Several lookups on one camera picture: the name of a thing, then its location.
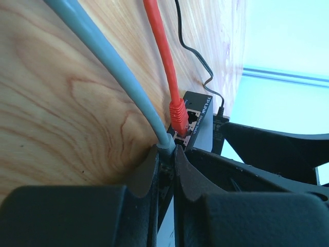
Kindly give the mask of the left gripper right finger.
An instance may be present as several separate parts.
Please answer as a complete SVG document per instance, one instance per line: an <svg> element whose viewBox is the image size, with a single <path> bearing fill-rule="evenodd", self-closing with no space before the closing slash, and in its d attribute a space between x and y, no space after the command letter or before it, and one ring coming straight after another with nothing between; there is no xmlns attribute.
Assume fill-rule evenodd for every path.
<svg viewBox="0 0 329 247"><path fill-rule="evenodd" d="M229 192L174 152L176 246L328 246L328 203L306 193Z"/></svg>

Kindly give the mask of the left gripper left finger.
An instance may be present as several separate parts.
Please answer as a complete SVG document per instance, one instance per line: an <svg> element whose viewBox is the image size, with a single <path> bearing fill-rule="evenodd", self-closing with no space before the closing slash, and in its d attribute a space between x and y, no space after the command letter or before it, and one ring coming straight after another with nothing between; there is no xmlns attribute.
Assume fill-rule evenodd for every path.
<svg viewBox="0 0 329 247"><path fill-rule="evenodd" d="M1 246L155 246L159 153L123 185L21 186L1 204Z"/></svg>

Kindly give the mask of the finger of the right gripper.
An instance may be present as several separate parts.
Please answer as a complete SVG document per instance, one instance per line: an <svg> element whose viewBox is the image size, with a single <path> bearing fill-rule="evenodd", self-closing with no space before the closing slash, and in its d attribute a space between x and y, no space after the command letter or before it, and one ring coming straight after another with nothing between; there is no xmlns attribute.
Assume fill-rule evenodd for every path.
<svg viewBox="0 0 329 247"><path fill-rule="evenodd" d="M286 179L200 149L184 154L202 175L225 191L306 193L328 203L328 187Z"/></svg>
<svg viewBox="0 0 329 247"><path fill-rule="evenodd" d="M317 184L315 168L328 163L328 134L293 134L228 122L224 139L241 160L284 178Z"/></svg>

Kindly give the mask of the black network switch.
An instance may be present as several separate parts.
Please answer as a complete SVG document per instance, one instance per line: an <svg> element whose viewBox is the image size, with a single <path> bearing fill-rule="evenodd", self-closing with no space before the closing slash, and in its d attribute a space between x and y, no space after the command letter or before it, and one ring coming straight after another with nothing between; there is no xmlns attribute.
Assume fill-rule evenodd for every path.
<svg viewBox="0 0 329 247"><path fill-rule="evenodd" d="M167 133L171 134L175 143L180 145L184 152L192 148L205 151L212 149L212 113L213 97L201 93L187 91L183 97L189 116L188 134L182 137L169 127ZM159 164L159 210L158 227L161 226L173 197L174 170L167 161L161 160Z"/></svg>

